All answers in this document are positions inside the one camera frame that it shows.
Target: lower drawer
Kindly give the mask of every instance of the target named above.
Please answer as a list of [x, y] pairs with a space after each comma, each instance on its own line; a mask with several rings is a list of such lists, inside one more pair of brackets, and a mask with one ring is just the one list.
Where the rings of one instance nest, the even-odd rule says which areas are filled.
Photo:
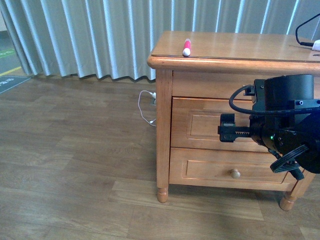
[[[169, 183], [241, 189], [290, 191], [296, 180], [273, 173], [271, 154], [171, 148]], [[232, 177], [237, 170], [239, 178]]]

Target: power cord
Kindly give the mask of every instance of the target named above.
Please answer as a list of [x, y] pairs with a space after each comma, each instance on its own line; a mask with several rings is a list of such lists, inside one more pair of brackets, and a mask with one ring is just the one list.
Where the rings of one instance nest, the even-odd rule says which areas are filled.
[[295, 114], [312, 114], [312, 113], [319, 113], [320, 107], [308, 107], [308, 108], [298, 108], [298, 109], [285, 109], [285, 110], [268, 110], [268, 111], [257, 111], [257, 110], [250, 110], [238, 107], [234, 104], [234, 99], [236, 96], [241, 93], [242, 91], [252, 89], [252, 85], [245, 85], [238, 90], [236, 90], [229, 99], [229, 106], [242, 114], [249, 114], [249, 115], [263, 115], [263, 116], [289, 116]]
[[314, 44], [312, 42], [304, 42], [304, 41], [299, 41], [298, 38], [298, 29], [307, 24], [308, 22], [310, 22], [311, 20], [315, 19], [316, 17], [320, 16], [320, 13], [318, 13], [317, 15], [313, 16], [312, 18], [310, 18], [309, 20], [305, 21], [304, 23], [300, 24], [296, 29], [295, 29], [295, 39], [298, 42], [298, 44], [302, 45], [302, 46], [307, 46], [307, 47], [313, 47]]
[[153, 124], [153, 123], [155, 122], [156, 118], [153, 119], [153, 120], [151, 120], [151, 121], [148, 121], [147, 119], [145, 119], [145, 117], [144, 117], [143, 114], [142, 114], [142, 110], [141, 110], [141, 108], [140, 108], [140, 98], [141, 98], [141, 94], [142, 94], [143, 92], [149, 93], [154, 99], [156, 99], [156, 93], [155, 93], [155, 92], [150, 92], [150, 91], [147, 91], [147, 90], [142, 90], [142, 91], [140, 92], [139, 98], [138, 98], [138, 108], [139, 108], [139, 110], [140, 110], [141, 117], [142, 117], [149, 125], [151, 125], [151, 126], [153, 126], [153, 127], [156, 127], [156, 125]]

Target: white cable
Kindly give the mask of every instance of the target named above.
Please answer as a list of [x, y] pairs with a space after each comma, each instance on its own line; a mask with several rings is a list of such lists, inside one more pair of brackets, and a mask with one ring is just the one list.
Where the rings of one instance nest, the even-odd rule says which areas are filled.
[[151, 121], [148, 121], [147, 119], [145, 119], [145, 117], [144, 117], [143, 114], [142, 114], [142, 110], [141, 110], [141, 108], [140, 108], [140, 97], [141, 97], [141, 94], [142, 94], [143, 92], [149, 93], [152, 97], [155, 97], [155, 96], [156, 96], [156, 93], [152, 93], [152, 92], [150, 92], [150, 91], [142, 90], [142, 91], [140, 92], [139, 98], [138, 98], [138, 108], [139, 108], [139, 110], [140, 110], [141, 117], [142, 117], [149, 125], [155, 127], [156, 125], [154, 125], [154, 124], [152, 124], [152, 123], [156, 120], [156, 118], [153, 119], [153, 120], [151, 120]]

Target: wooden nightstand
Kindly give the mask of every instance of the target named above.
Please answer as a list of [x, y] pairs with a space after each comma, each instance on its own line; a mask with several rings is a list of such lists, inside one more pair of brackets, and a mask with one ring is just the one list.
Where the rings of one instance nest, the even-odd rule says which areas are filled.
[[[183, 57], [185, 39], [191, 56]], [[276, 159], [250, 138], [219, 141], [221, 113], [234, 113], [231, 94], [255, 79], [312, 74], [314, 97], [320, 98], [320, 57], [298, 45], [291, 35], [174, 32], [163, 34], [148, 58], [156, 69], [156, 166], [158, 200], [168, 199], [169, 184], [286, 192], [280, 203], [290, 210], [314, 174], [273, 173]], [[238, 106], [252, 108], [251, 99], [238, 96]], [[238, 126], [249, 116], [235, 113]]]

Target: nightstand top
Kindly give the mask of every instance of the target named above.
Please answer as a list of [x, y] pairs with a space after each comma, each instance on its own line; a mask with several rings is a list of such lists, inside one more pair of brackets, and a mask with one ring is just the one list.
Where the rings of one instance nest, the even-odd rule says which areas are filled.
[[[189, 57], [182, 55], [186, 39]], [[166, 31], [147, 62], [153, 69], [179, 71], [320, 74], [319, 51], [279, 34]]]
[[320, 52], [300, 46], [293, 35], [278, 34], [166, 31], [151, 55], [183, 58], [186, 39], [191, 40], [189, 58], [320, 62]]

